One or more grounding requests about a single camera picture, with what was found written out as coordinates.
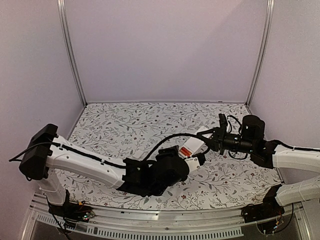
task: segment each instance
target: floral pattern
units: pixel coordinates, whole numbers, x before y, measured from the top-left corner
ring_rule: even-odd
[[[243,104],[93,103],[85,108],[69,140],[115,158],[130,158],[139,149],[143,158],[166,136],[219,126],[220,113],[240,120],[248,114]],[[230,121],[236,132],[237,123]],[[186,140],[172,138],[163,147],[181,146]],[[235,160],[212,151],[202,167],[185,182],[167,188],[162,196],[141,197],[72,172],[56,172],[74,201],[141,210],[200,210],[259,203],[271,186],[280,183],[274,169],[258,167],[249,158]]]

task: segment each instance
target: vertical metal post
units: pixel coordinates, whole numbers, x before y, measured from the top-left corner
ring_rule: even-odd
[[[248,107],[252,103],[252,100],[254,98],[255,90],[257,87],[257,83],[259,80],[261,68],[264,62],[265,58],[265,53],[266,53],[266,48],[267,48],[267,42],[269,38],[269,33],[271,29],[271,23],[272,23],[272,16],[274,13],[274,5],[275,5],[275,0],[267,0],[267,8],[266,8],[266,16],[265,16],[265,22],[264,22],[264,29],[263,29],[263,35],[262,35],[262,41],[261,41],[261,46],[259,50],[259,55],[258,55],[258,60],[255,65],[254,73],[253,73],[253,78],[250,86],[250,90],[248,93],[248,96],[246,98],[245,105]]]
[[[76,64],[76,59],[75,59],[74,51],[73,51],[72,44],[71,44],[65,1],[64,0],[57,0],[57,4],[58,4],[58,11],[59,11],[59,16],[60,16],[60,22],[61,22],[61,27],[62,27],[64,43],[66,46],[66,51],[67,51],[67,55],[69,58],[69,62],[70,62],[70,66],[71,66],[71,70],[72,70],[72,74],[73,74],[73,79],[74,79],[75,86],[78,91],[81,103],[83,104],[83,106],[86,106],[87,100],[85,97],[84,89],[83,89],[81,81],[80,81],[79,72],[78,72],[78,68],[77,68],[77,64]]]

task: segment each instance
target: floral tablecloth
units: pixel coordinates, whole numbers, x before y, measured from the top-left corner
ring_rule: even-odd
[[[175,133],[194,133],[199,127],[219,126],[219,113],[242,119],[243,104],[215,103],[93,103],[89,104],[70,137],[70,142],[96,153],[130,158],[136,150],[144,157],[157,142]],[[233,131],[238,130],[231,121]],[[183,145],[184,137],[163,147]],[[249,158],[235,160],[216,152],[185,182],[169,187],[162,196],[141,197],[65,170],[56,170],[72,200],[92,205],[143,210],[200,210],[261,202],[268,189],[279,184],[273,169],[254,165]]]

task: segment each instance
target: white wall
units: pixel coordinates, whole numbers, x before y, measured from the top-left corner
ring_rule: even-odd
[[[320,4],[275,1],[265,59],[251,110],[266,137],[320,148]],[[315,173],[283,169],[287,183]],[[304,203],[314,239],[320,239],[319,200]]]
[[[8,163],[43,126],[66,136],[82,106],[57,2],[0,1],[0,239],[17,240],[35,185]]]
[[[66,0],[88,102],[245,102],[266,0]]]

